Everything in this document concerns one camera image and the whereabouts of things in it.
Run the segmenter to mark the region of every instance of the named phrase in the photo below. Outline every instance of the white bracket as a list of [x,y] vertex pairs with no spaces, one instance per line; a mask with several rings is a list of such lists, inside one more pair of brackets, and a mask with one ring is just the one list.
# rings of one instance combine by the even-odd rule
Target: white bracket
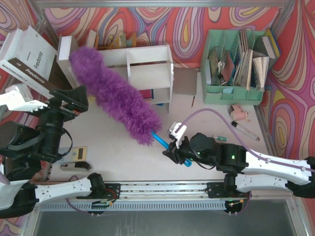
[[25,84],[12,85],[0,95],[0,106],[6,105],[10,111],[32,112],[43,109],[46,103],[33,100],[33,96]]
[[168,130],[169,136],[173,136],[176,139],[177,149],[179,149],[180,145],[182,144],[182,141],[184,139],[184,134],[187,129],[187,126],[183,125],[183,127],[180,130],[178,130],[178,132],[175,133],[175,131],[177,131],[177,129],[179,128],[181,124],[182,123],[174,122]]

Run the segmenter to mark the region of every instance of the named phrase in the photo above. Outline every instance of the purple feather duster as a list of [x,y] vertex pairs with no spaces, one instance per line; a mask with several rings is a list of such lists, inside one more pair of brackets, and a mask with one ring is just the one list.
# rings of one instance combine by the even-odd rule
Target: purple feather duster
[[70,63],[77,80],[96,97],[96,103],[103,111],[122,122],[139,144],[151,145],[154,140],[152,131],[161,129],[161,120],[139,91],[107,68],[103,55],[94,48],[82,47],[73,52]]

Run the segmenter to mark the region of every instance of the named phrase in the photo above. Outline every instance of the gray floor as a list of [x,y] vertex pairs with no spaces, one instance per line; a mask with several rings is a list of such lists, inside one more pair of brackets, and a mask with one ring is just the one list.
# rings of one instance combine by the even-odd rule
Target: gray floor
[[251,201],[235,217],[223,211],[115,211],[91,218],[42,212],[37,236],[294,236],[283,200]]

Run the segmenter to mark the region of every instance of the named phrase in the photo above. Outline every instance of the box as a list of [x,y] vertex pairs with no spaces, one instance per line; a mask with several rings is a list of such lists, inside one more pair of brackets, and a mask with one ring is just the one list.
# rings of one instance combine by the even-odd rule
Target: box
[[[254,87],[246,90],[246,88],[240,86],[208,86],[206,84],[206,67],[209,66],[207,64],[209,50],[220,46],[222,44],[222,37],[224,37],[224,48],[231,52],[232,59],[234,60],[238,47],[238,35],[239,30],[211,29],[208,31],[200,67],[203,99],[206,104],[259,105],[262,100],[263,92]],[[248,30],[247,37],[249,44],[253,46],[254,41],[262,35],[264,35],[263,31]],[[232,93],[223,93],[223,89],[230,89]]]

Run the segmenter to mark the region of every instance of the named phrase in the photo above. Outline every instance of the small white bookshelf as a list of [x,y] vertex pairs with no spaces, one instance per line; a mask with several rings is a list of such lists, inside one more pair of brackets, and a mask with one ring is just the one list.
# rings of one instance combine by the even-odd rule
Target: small white bookshelf
[[173,59],[169,45],[100,51],[104,62],[138,90],[153,89],[151,104],[172,101]]

